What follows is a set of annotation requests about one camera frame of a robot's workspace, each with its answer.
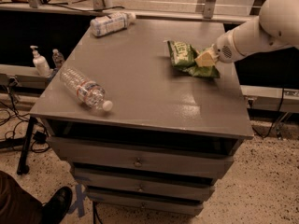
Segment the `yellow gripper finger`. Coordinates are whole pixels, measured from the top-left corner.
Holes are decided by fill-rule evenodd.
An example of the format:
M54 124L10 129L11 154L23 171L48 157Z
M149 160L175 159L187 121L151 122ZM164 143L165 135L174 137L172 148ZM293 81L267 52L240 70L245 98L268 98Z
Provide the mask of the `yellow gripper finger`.
M199 67L214 66L219 58L219 55L213 48L203 49L198 51L198 56L194 59Z

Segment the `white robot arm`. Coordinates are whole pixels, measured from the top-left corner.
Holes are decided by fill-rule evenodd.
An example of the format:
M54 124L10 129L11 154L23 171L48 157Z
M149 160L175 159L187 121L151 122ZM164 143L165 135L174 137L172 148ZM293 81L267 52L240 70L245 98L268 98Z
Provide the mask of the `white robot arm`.
M199 67L234 63L252 54L299 48L299 0L266 0L259 15L219 36L199 51Z

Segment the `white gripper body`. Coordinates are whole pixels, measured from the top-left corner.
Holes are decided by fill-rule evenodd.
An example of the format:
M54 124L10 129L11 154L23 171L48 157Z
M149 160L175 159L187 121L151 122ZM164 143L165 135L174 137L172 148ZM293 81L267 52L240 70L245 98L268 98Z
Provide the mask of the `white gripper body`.
M234 63L245 58L236 48L233 30L229 30L217 38L214 50L223 63Z

